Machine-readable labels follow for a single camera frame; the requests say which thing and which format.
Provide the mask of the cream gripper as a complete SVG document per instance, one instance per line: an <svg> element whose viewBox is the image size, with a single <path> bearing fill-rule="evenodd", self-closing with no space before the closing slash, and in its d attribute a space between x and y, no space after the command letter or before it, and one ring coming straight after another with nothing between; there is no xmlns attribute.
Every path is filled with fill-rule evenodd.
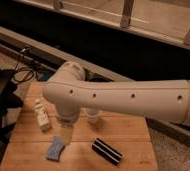
<svg viewBox="0 0 190 171"><path fill-rule="evenodd" d="M72 124L61 123L60 124L60 138L64 145L69 145L72 140L74 126Z"/></svg>

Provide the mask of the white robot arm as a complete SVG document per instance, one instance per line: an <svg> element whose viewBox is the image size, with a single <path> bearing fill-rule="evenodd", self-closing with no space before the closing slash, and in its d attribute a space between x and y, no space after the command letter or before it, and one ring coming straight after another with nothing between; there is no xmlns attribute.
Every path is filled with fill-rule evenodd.
<svg viewBox="0 0 190 171"><path fill-rule="evenodd" d="M84 68L68 61L45 83L43 96L57 110L66 144L82 108L190 126L190 80L89 82Z"/></svg>

